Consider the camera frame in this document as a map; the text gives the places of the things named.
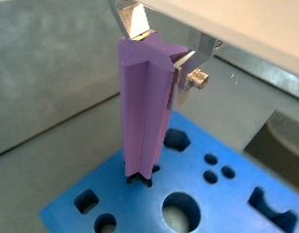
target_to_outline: round hole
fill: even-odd
[[[233,170],[233,168],[230,166],[223,166],[222,172],[223,172],[225,177],[227,177],[227,178],[234,178],[237,175],[235,171]]]
[[[95,221],[96,233],[114,233],[116,230],[116,218],[111,214],[102,214]]]
[[[213,171],[206,171],[203,173],[203,177],[211,184],[215,184],[218,182],[218,177]]]
[[[163,217],[176,232],[191,232],[198,228],[200,211],[196,201],[184,193],[176,192],[167,196],[163,203]]]
[[[211,165],[217,165],[218,164],[218,158],[214,154],[207,154],[205,156],[205,161],[211,164]]]

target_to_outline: silver screw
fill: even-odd
[[[192,73],[187,75],[188,77],[188,84],[190,86],[194,86],[196,89],[202,89],[207,83],[210,76],[202,72],[202,70],[198,68]]]

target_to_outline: purple block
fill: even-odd
[[[159,160],[170,121],[167,103],[175,67],[186,47],[163,43],[158,33],[143,41],[119,40],[120,98],[126,176],[147,179]]]

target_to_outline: blue shape sorter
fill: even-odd
[[[299,195],[178,113],[170,128],[188,143],[176,135],[166,143],[154,185],[127,183],[119,151],[40,211],[48,231],[100,232],[108,224],[115,233],[175,232],[162,211],[175,206],[190,232],[299,233]]]

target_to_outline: square hole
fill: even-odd
[[[87,214],[99,204],[99,198],[91,189],[85,190],[75,199],[75,206],[81,214]]]

